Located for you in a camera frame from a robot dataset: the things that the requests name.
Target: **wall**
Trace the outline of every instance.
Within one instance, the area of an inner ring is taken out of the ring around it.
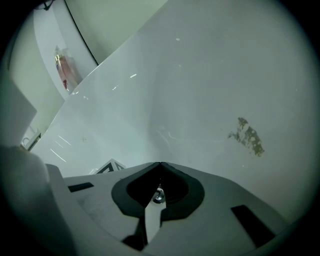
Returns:
[[[26,18],[17,35],[9,73],[13,82],[37,111],[30,126],[33,130],[39,129],[43,134],[65,101],[50,78],[40,55],[34,32],[33,13]]]
[[[0,62],[0,145],[6,147],[19,146],[37,112],[9,74],[9,63],[17,34],[18,29],[6,46]]]
[[[167,0],[66,0],[98,64],[136,33]]]
[[[84,79],[98,65],[82,39],[64,0],[55,0],[49,10],[33,11],[35,40],[43,63],[64,100],[69,97],[58,75],[54,52],[58,46],[73,60],[79,76]]]

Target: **grey plastic part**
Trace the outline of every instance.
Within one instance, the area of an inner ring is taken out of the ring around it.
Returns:
[[[143,170],[63,178],[54,165],[17,148],[1,148],[1,186],[7,203],[30,233],[58,255],[260,255],[272,251],[290,232],[283,218],[236,183],[185,166],[170,164],[204,187],[201,205],[187,218],[164,221],[142,252],[121,242],[133,235],[138,218],[120,212],[111,198],[113,185]],[[68,186],[93,187],[71,193]],[[276,236],[256,249],[231,211],[246,205]]]
[[[0,154],[0,186],[14,215],[47,250],[75,255],[72,234],[55,202],[45,164],[17,147],[0,147]]]
[[[275,235],[287,224],[269,205],[231,180],[169,163],[204,187],[202,204],[187,218],[164,221],[144,252],[159,256],[235,256],[256,249],[234,216],[232,207],[246,205]]]
[[[48,251],[55,255],[141,255],[90,218],[56,166],[45,165],[18,148],[0,147],[0,154],[3,195],[13,214]]]
[[[119,180],[137,173],[153,163],[146,163],[123,171],[65,178],[67,186],[90,182],[94,187],[72,193],[73,198],[90,218],[106,232],[122,241],[136,231],[139,219],[124,215],[112,199],[111,190]]]
[[[7,55],[6,51],[0,62],[0,146],[14,147],[20,145],[37,111],[10,77],[8,63],[4,62]]]

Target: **white porcelain surface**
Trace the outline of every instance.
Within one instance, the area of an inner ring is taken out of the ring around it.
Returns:
[[[318,184],[318,63],[280,6],[172,0],[76,88],[32,152],[64,177],[110,158],[237,182],[292,223]],[[234,138],[238,118],[261,157]]]

